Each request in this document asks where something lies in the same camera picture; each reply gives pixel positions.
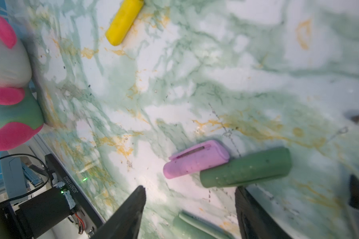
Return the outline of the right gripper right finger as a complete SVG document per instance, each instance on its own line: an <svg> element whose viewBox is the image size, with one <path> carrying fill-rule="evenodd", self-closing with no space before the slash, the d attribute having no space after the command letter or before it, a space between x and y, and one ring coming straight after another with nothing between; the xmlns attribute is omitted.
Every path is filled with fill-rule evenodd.
<svg viewBox="0 0 359 239"><path fill-rule="evenodd" d="M240 234L243 239L290 238L242 186L236 188L235 207Z"/></svg>

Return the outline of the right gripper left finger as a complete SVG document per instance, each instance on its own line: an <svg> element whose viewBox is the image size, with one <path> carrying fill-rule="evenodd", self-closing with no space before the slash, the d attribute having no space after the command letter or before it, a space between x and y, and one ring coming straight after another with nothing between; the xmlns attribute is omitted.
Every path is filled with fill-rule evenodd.
<svg viewBox="0 0 359 239"><path fill-rule="evenodd" d="M136 239L139 234L146 190L140 185L92 236L93 239Z"/></svg>

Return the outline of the dark green pen cap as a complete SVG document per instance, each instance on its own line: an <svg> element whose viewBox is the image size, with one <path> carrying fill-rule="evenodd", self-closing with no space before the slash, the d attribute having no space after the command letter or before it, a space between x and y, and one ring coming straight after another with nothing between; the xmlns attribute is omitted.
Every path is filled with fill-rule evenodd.
<svg viewBox="0 0 359 239"><path fill-rule="evenodd" d="M290 150L277 147L202 170L199 177L205 188L239 187L283 178L289 174L291 168Z"/></svg>

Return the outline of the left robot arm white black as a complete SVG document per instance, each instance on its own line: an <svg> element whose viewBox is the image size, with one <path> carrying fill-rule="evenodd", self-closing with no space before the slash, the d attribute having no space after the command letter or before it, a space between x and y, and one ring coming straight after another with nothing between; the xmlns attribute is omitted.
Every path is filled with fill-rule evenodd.
<svg viewBox="0 0 359 239"><path fill-rule="evenodd" d="M19 205L0 203L0 239L37 239L71 215L66 196L51 188Z"/></svg>

